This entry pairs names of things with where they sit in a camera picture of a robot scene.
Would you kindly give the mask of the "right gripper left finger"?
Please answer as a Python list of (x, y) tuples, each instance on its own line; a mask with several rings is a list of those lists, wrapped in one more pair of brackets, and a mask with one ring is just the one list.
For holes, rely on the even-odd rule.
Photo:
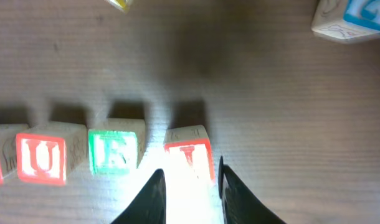
[(156, 169), (129, 206), (112, 224), (165, 224), (166, 181), (163, 169)]

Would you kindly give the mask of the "blue 2 block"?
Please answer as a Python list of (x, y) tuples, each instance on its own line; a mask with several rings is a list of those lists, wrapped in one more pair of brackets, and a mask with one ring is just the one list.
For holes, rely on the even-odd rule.
[(311, 23), (319, 37), (352, 44), (380, 38), (380, 0), (321, 0)]

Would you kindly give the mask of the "red E block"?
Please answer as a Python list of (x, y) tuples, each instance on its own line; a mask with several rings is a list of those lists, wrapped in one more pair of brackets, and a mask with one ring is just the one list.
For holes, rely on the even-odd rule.
[(17, 177), (16, 135), (27, 124), (0, 124), (0, 185)]

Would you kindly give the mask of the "red U block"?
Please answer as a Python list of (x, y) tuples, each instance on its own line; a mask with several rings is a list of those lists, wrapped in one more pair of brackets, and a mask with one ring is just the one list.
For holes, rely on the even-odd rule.
[(32, 184), (65, 185), (87, 159), (87, 127), (51, 121), (16, 134), (17, 174)]

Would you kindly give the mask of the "white K block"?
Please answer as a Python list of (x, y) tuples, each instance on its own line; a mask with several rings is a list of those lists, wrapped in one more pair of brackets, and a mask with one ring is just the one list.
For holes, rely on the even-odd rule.
[(133, 3), (133, 0), (106, 0), (106, 2), (122, 12), (127, 12)]

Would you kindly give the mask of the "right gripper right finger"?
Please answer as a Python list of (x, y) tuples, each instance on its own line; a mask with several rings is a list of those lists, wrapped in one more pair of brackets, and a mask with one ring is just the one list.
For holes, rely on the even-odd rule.
[(225, 224), (285, 224), (252, 193), (227, 164), (224, 164), (222, 156), (219, 160), (217, 183)]

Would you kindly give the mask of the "red I block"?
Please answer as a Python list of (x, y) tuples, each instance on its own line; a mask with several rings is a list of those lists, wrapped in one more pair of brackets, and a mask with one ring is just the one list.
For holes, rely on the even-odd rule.
[(203, 125), (168, 129), (163, 142), (164, 150), (180, 164), (208, 183), (215, 181), (212, 147)]

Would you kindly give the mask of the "green R block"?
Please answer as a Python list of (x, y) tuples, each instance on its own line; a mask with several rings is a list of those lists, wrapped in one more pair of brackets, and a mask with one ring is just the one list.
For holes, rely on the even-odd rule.
[(108, 118), (88, 130), (93, 175), (127, 175), (139, 168), (146, 152), (143, 119)]

